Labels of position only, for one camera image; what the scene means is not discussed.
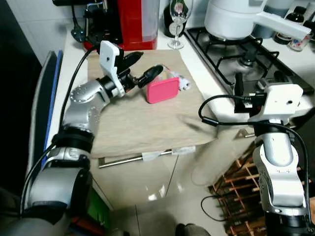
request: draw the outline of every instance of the gas stove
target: gas stove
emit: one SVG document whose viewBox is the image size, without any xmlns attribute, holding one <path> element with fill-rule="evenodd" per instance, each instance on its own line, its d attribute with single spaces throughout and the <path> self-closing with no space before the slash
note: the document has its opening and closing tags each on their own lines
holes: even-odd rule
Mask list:
<svg viewBox="0 0 315 236">
<path fill-rule="evenodd" d="M 224 41 L 205 28 L 186 29 L 185 35 L 229 94 L 249 95 L 262 92 L 268 84 L 283 83 L 298 84 L 304 94 L 314 93 L 278 59 L 279 52 L 269 52 L 262 46 L 261 38 Z"/>
</svg>

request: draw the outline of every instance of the wine glass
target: wine glass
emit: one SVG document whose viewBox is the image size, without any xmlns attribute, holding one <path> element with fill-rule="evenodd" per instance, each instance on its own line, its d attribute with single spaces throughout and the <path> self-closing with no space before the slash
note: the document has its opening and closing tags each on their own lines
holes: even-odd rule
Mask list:
<svg viewBox="0 0 315 236">
<path fill-rule="evenodd" d="M 174 30 L 176 33 L 175 38 L 167 45 L 172 49 L 181 49 L 184 46 L 184 44 L 179 41 L 178 35 L 183 29 L 183 23 L 187 21 L 191 14 L 192 6 L 193 0 L 171 0 L 169 8 L 174 21 L 174 27 L 176 27 Z"/>
</svg>

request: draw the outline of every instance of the pink object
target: pink object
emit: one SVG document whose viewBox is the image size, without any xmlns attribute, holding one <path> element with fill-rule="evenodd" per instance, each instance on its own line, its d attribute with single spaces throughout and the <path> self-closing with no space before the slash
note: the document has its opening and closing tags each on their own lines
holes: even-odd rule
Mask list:
<svg viewBox="0 0 315 236">
<path fill-rule="evenodd" d="M 147 85 L 147 101 L 149 103 L 161 102 L 178 94 L 179 78 L 173 77 L 161 81 L 152 81 Z"/>
</svg>

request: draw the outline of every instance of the cabinet door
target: cabinet door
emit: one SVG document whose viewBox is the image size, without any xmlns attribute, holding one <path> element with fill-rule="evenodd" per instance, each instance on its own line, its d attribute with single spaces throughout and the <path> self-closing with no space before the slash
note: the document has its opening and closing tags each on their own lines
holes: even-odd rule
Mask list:
<svg viewBox="0 0 315 236">
<path fill-rule="evenodd" d="M 246 127 L 247 132 L 253 129 Z M 179 155 L 168 190 L 168 196 L 210 186 L 250 146 L 254 137 L 244 138 L 240 128 L 221 130 L 218 138 L 196 147 L 196 152 Z"/>
<path fill-rule="evenodd" d="M 176 158 L 168 154 L 148 162 L 135 161 L 102 169 L 98 168 L 98 160 L 92 159 L 91 172 L 111 208 L 120 209 L 165 197 Z"/>
</svg>

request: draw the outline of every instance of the kitchen counter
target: kitchen counter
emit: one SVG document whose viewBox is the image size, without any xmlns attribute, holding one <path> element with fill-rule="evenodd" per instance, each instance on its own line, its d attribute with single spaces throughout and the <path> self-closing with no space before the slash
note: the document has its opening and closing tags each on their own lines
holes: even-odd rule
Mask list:
<svg viewBox="0 0 315 236">
<path fill-rule="evenodd" d="M 70 29 L 71 26 L 69 26 L 66 35 L 63 51 L 63 62 L 48 137 L 49 143 L 47 145 L 50 145 L 51 139 L 58 131 L 63 98 L 66 94 L 72 74 L 84 54 L 82 45 L 77 43 L 72 38 Z M 170 38 L 166 37 L 161 31 L 159 31 L 157 49 L 169 49 L 167 46 L 167 42 L 169 40 Z M 219 81 L 215 79 L 213 73 L 210 72 L 204 65 L 198 54 L 187 41 L 186 37 L 182 36 L 180 40 L 185 44 L 184 48 L 180 50 L 182 59 L 191 73 L 194 81 L 196 82 L 197 87 L 202 93 L 204 99 L 214 95 L 226 94 L 224 88 L 221 86 Z M 314 70 L 315 68 L 315 53 L 312 51 L 310 45 L 308 45 L 304 51 L 299 53 L 291 51 L 286 46 L 276 44 L 272 39 L 264 40 L 263 46 L 271 51 L 279 51 L 279 59 L 297 74 L 302 76 L 302 78 L 305 79 L 305 77 L 308 76 L 307 72 L 309 72 L 310 75 L 313 73 L 311 70 Z M 88 63 L 85 61 L 77 74 L 73 88 L 79 84 L 85 83 L 87 79 Z M 311 81 L 307 80 L 307 82 L 312 86 L 315 84 L 314 79 Z M 248 119 L 248 115 L 246 114 L 234 114 L 234 106 L 230 99 L 217 99 L 210 102 L 209 106 L 220 121 L 246 121 Z M 305 115 L 313 106 L 314 96 L 303 96 L 295 116 Z"/>
</svg>

